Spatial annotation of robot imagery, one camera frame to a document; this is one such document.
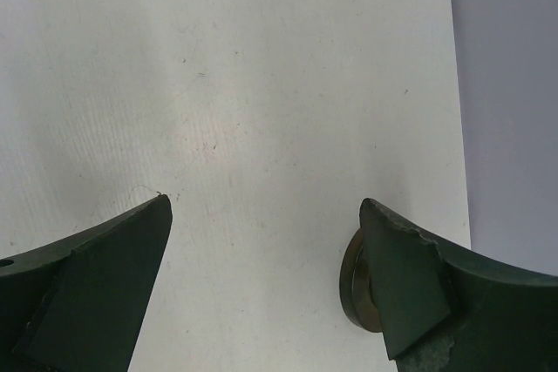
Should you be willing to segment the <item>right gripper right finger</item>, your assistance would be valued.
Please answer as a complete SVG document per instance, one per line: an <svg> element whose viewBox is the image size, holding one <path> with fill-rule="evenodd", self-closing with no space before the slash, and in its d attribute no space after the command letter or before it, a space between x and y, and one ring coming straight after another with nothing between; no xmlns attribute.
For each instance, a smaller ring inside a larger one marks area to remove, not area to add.
<svg viewBox="0 0 558 372"><path fill-rule="evenodd" d="M557 279L477 254L376 200L359 213L371 298L400 371L554 371Z"/></svg>

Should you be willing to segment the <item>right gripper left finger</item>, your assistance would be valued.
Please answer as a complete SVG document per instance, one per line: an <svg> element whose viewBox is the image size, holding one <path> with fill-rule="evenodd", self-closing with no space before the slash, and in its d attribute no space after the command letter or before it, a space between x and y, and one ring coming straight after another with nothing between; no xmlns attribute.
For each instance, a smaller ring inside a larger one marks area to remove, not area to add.
<svg viewBox="0 0 558 372"><path fill-rule="evenodd" d="M171 231L159 195L1 260L3 371L126 371Z"/></svg>

